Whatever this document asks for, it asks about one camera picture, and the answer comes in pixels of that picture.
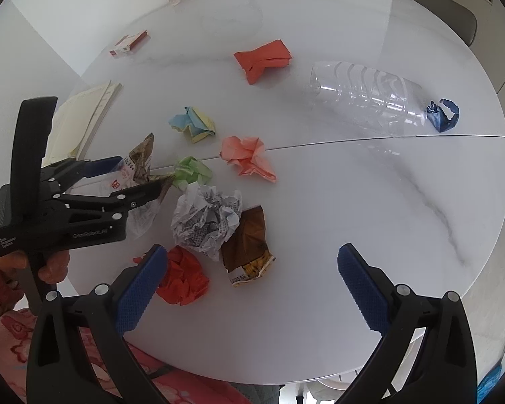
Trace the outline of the pink floral sleeve forearm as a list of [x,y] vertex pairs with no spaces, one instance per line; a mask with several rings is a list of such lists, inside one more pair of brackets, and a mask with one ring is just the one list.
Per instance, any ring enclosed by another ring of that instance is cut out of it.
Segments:
[[0,257],[0,403],[245,403],[223,381],[173,368],[130,346],[163,278],[167,254],[153,246],[115,283],[85,296],[48,297],[39,315],[15,305],[23,252]]

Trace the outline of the person's left hand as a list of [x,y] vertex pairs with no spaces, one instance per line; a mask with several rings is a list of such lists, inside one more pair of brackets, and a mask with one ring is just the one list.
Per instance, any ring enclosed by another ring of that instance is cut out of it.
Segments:
[[[44,283],[61,283],[67,277],[69,263],[70,252],[55,252],[47,259],[46,265],[38,271],[38,277]],[[19,271],[27,266],[28,257],[22,251],[0,257],[0,270],[11,280],[17,280]]]

